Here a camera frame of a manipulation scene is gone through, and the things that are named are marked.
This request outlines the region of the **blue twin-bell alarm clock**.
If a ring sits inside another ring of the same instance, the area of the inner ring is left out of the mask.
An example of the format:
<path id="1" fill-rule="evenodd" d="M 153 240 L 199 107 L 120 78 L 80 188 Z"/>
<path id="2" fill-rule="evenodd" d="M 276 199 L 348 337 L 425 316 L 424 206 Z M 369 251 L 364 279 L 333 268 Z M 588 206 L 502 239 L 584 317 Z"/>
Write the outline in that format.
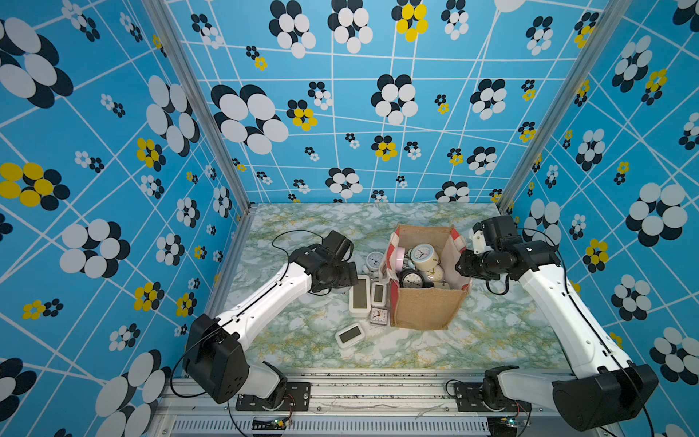
<path id="1" fill-rule="evenodd" d="M 422 243 L 410 250 L 409 258 L 419 271 L 433 271 L 440 264 L 440 257 L 433 245 Z"/>

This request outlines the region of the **pink round alarm clock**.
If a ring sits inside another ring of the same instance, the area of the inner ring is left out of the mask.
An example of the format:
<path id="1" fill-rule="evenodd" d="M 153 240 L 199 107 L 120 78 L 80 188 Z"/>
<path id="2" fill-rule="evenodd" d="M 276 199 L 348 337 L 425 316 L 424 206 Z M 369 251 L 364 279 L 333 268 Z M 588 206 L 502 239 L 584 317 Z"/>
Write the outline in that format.
<path id="1" fill-rule="evenodd" d="M 405 251 L 404 247 L 397 247 L 393 252 L 392 267 L 397 273 L 402 272 L 405 267 Z"/>

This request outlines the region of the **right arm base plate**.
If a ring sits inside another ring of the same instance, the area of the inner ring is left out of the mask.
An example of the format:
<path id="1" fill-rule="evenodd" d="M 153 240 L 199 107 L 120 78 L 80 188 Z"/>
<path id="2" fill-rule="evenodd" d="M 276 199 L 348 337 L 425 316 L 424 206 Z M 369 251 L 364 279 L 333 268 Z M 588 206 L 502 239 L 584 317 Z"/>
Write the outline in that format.
<path id="1" fill-rule="evenodd" d="M 461 413 L 529 413 L 531 404 L 505 398 L 493 388 L 484 388 L 482 382 L 450 381 L 447 394 L 455 400 Z"/>

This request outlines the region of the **large white digital clock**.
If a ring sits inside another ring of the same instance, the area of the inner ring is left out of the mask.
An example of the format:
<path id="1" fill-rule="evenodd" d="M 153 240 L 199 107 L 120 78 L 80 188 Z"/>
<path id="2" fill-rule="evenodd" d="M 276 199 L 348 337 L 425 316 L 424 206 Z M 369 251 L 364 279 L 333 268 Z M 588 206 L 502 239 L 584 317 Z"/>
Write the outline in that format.
<path id="1" fill-rule="evenodd" d="M 354 318 L 366 317 L 371 313 L 371 279 L 359 275 L 357 283 L 349 291 L 349 313 Z"/>

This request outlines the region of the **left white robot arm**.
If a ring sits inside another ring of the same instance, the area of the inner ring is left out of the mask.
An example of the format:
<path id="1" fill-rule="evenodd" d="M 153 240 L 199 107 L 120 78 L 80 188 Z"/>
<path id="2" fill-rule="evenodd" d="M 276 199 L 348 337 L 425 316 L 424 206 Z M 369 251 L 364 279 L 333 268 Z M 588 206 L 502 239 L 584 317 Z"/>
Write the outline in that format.
<path id="1" fill-rule="evenodd" d="M 284 249 L 286 260 L 280 269 L 246 300 L 216 317 L 204 314 L 194 321 L 178 365 L 218 404 L 241 394 L 269 409 L 280 407 L 288 378 L 268 362 L 249 364 L 245 352 L 301 296 L 356 285 L 353 250 L 354 244 L 338 231 L 330 231 L 319 243 L 291 252 Z"/>

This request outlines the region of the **grey round beige-face clock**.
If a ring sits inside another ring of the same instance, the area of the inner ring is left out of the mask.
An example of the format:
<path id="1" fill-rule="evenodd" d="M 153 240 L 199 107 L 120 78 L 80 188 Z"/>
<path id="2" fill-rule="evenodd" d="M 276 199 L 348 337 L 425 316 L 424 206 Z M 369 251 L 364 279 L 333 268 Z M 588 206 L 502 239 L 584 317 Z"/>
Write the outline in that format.
<path id="1" fill-rule="evenodd" d="M 444 282 L 444 269 L 441 265 L 436 265 L 428 271 L 424 271 L 424 274 L 429 280 L 429 282 Z"/>

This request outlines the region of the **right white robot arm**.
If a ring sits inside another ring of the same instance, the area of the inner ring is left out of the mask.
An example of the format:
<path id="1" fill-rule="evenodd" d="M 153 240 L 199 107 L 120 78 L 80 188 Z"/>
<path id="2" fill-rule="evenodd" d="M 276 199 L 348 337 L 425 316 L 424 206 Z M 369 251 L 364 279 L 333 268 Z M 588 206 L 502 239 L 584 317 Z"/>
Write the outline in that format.
<path id="1" fill-rule="evenodd" d="M 509 216 L 473 226 L 471 248 L 455 269 L 490 283 L 515 280 L 533 298 L 552 327 L 571 376 L 501 366 L 484 373 L 482 398 L 493 410 L 512 402 L 554 409 L 579 432 L 617 424 L 648 413 L 659 385 L 653 369 L 637 365 L 604 331 L 567 278 L 567 269 L 549 237 L 526 241 Z"/>

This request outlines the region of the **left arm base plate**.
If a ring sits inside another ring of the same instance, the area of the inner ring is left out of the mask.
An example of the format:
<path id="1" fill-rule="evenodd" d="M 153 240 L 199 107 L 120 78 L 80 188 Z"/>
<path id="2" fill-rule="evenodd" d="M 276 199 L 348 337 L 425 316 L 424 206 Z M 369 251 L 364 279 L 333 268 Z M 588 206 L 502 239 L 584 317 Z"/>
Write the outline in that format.
<path id="1" fill-rule="evenodd" d="M 239 395 L 236 398 L 237 412 L 307 412 L 311 400 L 310 382 L 287 382 L 282 385 L 284 391 L 277 390 L 269 398 L 258 398 L 253 395 Z"/>

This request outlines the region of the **black round alarm clock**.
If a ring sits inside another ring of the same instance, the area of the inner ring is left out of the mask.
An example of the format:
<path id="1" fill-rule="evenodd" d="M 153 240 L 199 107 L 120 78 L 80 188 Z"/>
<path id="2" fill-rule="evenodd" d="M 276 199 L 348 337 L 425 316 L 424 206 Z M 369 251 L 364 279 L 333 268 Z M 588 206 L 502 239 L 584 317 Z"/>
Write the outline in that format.
<path id="1" fill-rule="evenodd" d="M 425 286 L 425 279 L 417 269 L 404 269 L 399 273 L 399 283 L 404 289 L 421 289 Z"/>

